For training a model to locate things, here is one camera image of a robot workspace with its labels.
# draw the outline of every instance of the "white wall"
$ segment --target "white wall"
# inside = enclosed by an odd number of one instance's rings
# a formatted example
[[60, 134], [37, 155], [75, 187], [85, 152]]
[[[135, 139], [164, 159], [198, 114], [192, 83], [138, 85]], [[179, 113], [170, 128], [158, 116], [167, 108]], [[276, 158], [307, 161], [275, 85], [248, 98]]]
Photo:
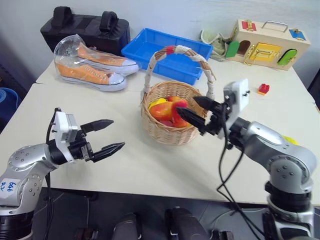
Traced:
[[129, 21], [132, 38], [142, 28], [197, 40], [202, 28], [229, 35], [237, 18], [283, 22], [304, 30], [311, 41], [294, 65], [306, 87], [320, 68], [319, 0], [1, 0], [0, 37], [35, 78], [53, 58], [40, 28], [56, 6], [71, 7], [74, 14], [114, 11]]

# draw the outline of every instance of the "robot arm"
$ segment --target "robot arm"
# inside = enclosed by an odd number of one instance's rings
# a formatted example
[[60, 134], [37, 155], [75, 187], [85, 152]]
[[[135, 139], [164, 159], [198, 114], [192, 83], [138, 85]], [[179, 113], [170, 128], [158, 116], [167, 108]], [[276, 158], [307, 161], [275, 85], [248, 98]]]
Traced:
[[312, 237], [311, 174], [317, 166], [317, 158], [308, 149], [289, 142], [276, 131], [258, 122], [239, 118], [249, 102], [249, 93], [248, 80], [244, 79], [224, 88], [224, 103], [205, 96], [194, 97], [202, 108], [212, 112], [208, 124], [190, 109], [179, 108], [177, 111], [183, 119], [196, 126], [201, 135], [208, 132], [219, 138], [224, 137], [222, 115], [225, 114], [230, 145], [244, 149], [250, 159], [270, 173], [270, 181], [265, 185], [265, 190], [270, 193], [267, 199], [269, 210], [263, 215], [267, 240]]
[[114, 143], [94, 153], [86, 141], [87, 133], [106, 128], [113, 123], [112, 120], [87, 123], [78, 130], [74, 116], [57, 108], [53, 119], [52, 132], [55, 138], [47, 143], [25, 146], [15, 151], [0, 177], [1, 239], [32, 239], [33, 211], [43, 180], [49, 172], [77, 159], [97, 162], [113, 155], [125, 144]]

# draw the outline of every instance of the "wicker basket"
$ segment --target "wicker basket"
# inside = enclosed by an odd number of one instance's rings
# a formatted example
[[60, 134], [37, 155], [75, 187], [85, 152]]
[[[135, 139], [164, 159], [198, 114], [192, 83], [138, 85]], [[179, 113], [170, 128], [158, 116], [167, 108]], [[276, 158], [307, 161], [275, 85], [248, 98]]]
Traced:
[[199, 90], [193, 88], [191, 85], [180, 81], [164, 81], [150, 87], [150, 79], [152, 72], [158, 61], [164, 59], [169, 54], [185, 54], [193, 61], [199, 62], [205, 75], [207, 76], [208, 92], [207, 97], [214, 98], [213, 82], [215, 76], [210, 69], [206, 59], [197, 54], [191, 48], [185, 46], [167, 46], [160, 51], [154, 53], [151, 57], [148, 69], [145, 75], [144, 89], [142, 90], [143, 99], [141, 103], [141, 117], [143, 128], [154, 138], [157, 142], [170, 145], [182, 145], [189, 143], [197, 134], [198, 129], [194, 126], [175, 128], [166, 126], [154, 117], [148, 111], [150, 103], [159, 99], [169, 96], [179, 96], [187, 100], [189, 108], [196, 112], [199, 116], [205, 118], [207, 111], [201, 108], [193, 99], [194, 96], [201, 96]]

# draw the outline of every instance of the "white label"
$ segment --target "white label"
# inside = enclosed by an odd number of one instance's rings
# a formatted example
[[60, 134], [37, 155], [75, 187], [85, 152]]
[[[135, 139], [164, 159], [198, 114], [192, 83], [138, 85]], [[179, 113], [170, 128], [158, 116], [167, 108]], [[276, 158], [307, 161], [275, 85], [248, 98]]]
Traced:
[[4, 178], [0, 183], [0, 198], [6, 199], [14, 194], [18, 188], [20, 179]]

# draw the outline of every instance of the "orange sneaker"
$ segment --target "orange sneaker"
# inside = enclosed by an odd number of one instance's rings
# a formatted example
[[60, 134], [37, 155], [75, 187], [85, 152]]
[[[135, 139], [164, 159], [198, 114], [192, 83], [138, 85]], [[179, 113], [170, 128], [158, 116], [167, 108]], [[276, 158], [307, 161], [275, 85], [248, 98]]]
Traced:
[[101, 91], [114, 92], [124, 89], [127, 80], [114, 72], [105, 72], [94, 69], [89, 65], [68, 67], [55, 64], [62, 78], [71, 83], [87, 84]]
[[80, 42], [77, 52], [82, 63], [110, 72], [127, 76], [139, 70], [138, 64], [133, 60], [88, 48], [82, 42]]

